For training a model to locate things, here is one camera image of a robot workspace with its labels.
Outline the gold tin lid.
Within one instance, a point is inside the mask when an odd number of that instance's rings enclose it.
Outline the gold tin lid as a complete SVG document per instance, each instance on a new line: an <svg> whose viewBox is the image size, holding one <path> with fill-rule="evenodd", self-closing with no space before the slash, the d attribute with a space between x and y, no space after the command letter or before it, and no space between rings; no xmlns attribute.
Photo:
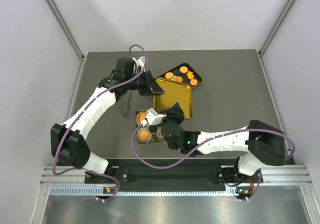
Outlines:
<svg viewBox="0 0 320 224"><path fill-rule="evenodd" d="M155 81L164 90L164 94L154 95L153 109L160 113L178 103L184 118L191 119L193 117L192 87L163 77L157 77Z"/></svg>

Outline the orange fish-shaped cookie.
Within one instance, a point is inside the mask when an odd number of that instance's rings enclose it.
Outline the orange fish-shaped cookie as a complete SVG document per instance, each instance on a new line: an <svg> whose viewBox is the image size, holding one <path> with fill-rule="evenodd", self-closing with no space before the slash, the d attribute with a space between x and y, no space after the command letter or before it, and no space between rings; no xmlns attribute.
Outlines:
<svg viewBox="0 0 320 224"><path fill-rule="evenodd" d="M142 122L146 118L146 114L142 112L139 116L139 121Z"/></svg>

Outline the clear plastic tweezers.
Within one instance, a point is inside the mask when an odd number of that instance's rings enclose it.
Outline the clear plastic tweezers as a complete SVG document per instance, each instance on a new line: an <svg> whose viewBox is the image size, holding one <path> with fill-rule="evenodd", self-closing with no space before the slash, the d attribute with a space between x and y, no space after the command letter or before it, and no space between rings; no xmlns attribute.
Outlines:
<svg viewBox="0 0 320 224"><path fill-rule="evenodd" d="M117 102L121 116L125 119L128 116L130 104L130 91L123 95Z"/></svg>

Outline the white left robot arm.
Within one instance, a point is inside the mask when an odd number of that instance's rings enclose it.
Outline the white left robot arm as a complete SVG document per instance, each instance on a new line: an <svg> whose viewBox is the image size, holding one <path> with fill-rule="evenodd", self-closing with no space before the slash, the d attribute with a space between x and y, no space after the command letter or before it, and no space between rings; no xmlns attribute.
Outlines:
<svg viewBox="0 0 320 224"><path fill-rule="evenodd" d="M86 103L62 124L50 130L52 167L58 162L72 169L96 173L102 182L109 182L114 175L111 164L90 151L86 139L101 116L128 91L138 91L143 96L162 95L164 90L146 70L147 58L121 57L111 74L102 79Z"/></svg>

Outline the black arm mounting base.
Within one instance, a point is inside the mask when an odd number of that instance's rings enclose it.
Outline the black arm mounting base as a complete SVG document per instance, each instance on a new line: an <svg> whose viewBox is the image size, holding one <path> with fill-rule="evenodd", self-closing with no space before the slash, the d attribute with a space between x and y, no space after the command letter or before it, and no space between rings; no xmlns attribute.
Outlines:
<svg viewBox="0 0 320 224"><path fill-rule="evenodd" d="M137 158L110 159L111 176L120 183L120 191L222 191L235 184L252 185L253 177L241 180L234 175L234 158L188 158L175 167L155 169Z"/></svg>

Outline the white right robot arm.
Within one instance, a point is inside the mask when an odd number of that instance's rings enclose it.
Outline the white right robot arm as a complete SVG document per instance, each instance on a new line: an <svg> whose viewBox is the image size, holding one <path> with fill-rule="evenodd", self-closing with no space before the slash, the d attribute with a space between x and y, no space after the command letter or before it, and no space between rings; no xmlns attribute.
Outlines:
<svg viewBox="0 0 320 224"><path fill-rule="evenodd" d="M248 126L232 131L189 131L180 126L185 115L178 103L160 113L164 115L161 134L171 150L180 150L190 157L242 152L233 169L233 176L239 182L245 182L264 166L286 163L284 133L260 120L251 120Z"/></svg>

